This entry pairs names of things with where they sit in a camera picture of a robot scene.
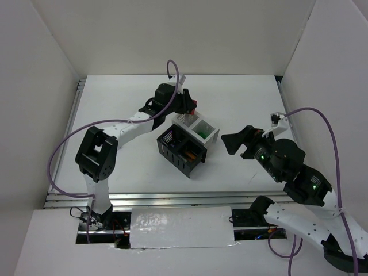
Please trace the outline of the green lego brick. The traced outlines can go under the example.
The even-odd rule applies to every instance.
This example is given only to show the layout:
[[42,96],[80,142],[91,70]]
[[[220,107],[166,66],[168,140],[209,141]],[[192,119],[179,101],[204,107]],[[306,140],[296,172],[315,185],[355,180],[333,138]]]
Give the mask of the green lego brick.
[[210,132],[208,130],[200,130],[198,132],[198,135],[201,136],[203,139],[206,139],[209,135],[210,135]]

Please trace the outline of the tan lego plate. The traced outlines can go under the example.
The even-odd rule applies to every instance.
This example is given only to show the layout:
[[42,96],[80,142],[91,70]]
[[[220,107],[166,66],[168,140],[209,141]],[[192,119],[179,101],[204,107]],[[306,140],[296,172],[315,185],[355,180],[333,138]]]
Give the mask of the tan lego plate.
[[198,159],[198,155],[192,150],[184,150],[183,155],[185,159],[190,163]]

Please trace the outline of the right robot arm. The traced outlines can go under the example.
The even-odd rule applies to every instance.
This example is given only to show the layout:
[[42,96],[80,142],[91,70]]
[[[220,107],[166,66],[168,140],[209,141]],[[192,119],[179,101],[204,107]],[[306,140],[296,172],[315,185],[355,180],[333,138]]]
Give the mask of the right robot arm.
[[320,220],[306,220],[260,195],[249,208],[255,221],[280,226],[312,243],[338,270],[367,272],[367,232],[339,209],[331,184],[322,173],[304,164],[305,152],[293,140],[275,139],[273,133],[265,135],[264,130],[251,125],[221,139],[230,155],[245,146],[243,159],[258,161],[273,180],[285,184],[284,192],[295,203]]

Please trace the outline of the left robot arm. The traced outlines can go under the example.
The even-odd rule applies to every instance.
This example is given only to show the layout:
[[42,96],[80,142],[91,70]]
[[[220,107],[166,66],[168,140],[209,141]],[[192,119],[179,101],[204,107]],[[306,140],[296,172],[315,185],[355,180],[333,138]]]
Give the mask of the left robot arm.
[[103,228],[110,227],[113,219],[108,177],[115,168],[117,151],[134,138],[155,130],[167,115],[192,114],[197,107],[188,89],[174,91],[173,85],[162,83],[127,122],[102,129],[91,126],[86,131],[75,161],[86,181],[87,192],[94,195],[88,200],[87,213]]

